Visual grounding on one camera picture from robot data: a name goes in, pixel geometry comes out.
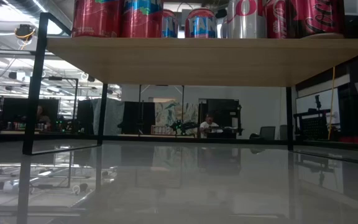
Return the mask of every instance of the wall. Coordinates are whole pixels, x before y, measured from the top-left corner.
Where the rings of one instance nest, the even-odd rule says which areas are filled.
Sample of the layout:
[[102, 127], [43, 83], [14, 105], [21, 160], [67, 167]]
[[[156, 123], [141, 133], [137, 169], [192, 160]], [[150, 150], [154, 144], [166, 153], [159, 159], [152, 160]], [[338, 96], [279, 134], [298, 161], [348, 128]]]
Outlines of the wall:
[[[181, 86], [150, 85], [141, 96], [141, 100], [154, 98], [175, 98], [181, 102], [182, 95], [175, 89]], [[276, 126], [276, 138], [279, 127], [286, 124], [285, 88], [279, 87], [226, 87], [226, 86], [186, 86], [185, 103], [198, 103], [198, 99], [236, 99], [241, 109], [241, 123], [244, 131], [240, 139], [248, 139], [250, 134], [259, 133], [262, 126]], [[139, 85], [123, 85], [122, 101], [138, 101]]]
[[[341, 85], [345, 85], [346, 83], [350, 82], [350, 75], [344, 75], [341, 76], [339, 78], [335, 79], [335, 83], [334, 83], [334, 88], [341, 86]], [[330, 90], [333, 87], [333, 81], [326, 81], [323, 83], [319, 83], [317, 85], [308, 87], [308, 88], [304, 88], [300, 91], [298, 91], [298, 97], [303, 97], [303, 96], [308, 96], [308, 95], [312, 95], [314, 93], [319, 93], [321, 91], [325, 91], [325, 90]]]

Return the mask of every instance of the floor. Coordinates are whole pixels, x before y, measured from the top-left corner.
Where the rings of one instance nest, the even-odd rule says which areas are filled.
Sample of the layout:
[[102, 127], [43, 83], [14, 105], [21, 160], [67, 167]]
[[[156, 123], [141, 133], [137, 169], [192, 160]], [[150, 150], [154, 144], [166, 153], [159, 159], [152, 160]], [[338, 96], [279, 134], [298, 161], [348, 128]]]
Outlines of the floor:
[[0, 223], [358, 223], [358, 164], [282, 146], [121, 141], [22, 156], [5, 142]]

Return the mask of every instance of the can lid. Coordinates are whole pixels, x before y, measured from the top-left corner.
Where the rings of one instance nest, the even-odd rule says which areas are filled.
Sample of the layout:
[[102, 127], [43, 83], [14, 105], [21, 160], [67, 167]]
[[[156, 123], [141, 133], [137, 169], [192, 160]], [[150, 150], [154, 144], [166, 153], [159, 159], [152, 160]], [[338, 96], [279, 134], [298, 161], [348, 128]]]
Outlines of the can lid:
[[174, 13], [173, 11], [169, 10], [169, 9], [164, 9], [164, 10], [163, 10], [163, 13], [164, 13], [164, 14], [167, 13], [169, 16], [176, 17], [176, 16], [175, 16], [175, 13]]
[[189, 12], [189, 15], [187, 16], [187, 18], [191, 18], [194, 16], [194, 13], [196, 11], [207, 11], [208, 14], [210, 14], [210, 16], [215, 16], [215, 13], [210, 10], [210, 9], [207, 9], [205, 7], [200, 7], [200, 8], [196, 8], [196, 9], [192, 9], [190, 12]]

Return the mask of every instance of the man sitting at desk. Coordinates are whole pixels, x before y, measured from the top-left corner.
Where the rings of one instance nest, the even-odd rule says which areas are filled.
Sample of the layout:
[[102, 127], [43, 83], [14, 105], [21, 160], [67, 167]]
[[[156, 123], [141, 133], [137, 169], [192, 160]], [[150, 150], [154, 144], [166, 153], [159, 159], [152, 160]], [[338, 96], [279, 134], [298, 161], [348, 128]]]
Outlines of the man sitting at desk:
[[211, 114], [207, 114], [205, 121], [200, 124], [201, 138], [206, 138], [207, 133], [221, 133], [222, 130], [211, 129], [209, 127], [219, 127], [218, 124], [214, 123], [214, 117]]

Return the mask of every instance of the person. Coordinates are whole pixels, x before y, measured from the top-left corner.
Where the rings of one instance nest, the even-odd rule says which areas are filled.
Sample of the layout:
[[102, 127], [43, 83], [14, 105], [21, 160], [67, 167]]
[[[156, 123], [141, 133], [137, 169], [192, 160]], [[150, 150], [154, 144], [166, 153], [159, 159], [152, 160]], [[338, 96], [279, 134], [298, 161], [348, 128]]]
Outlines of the person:
[[50, 126], [50, 119], [47, 116], [47, 112], [42, 108], [42, 106], [38, 105], [37, 108], [37, 122], [38, 123], [45, 123]]
[[221, 133], [222, 130], [210, 129], [209, 127], [219, 127], [218, 124], [214, 123], [214, 117], [211, 114], [207, 114], [205, 121], [200, 124], [201, 138], [206, 138], [207, 133]]

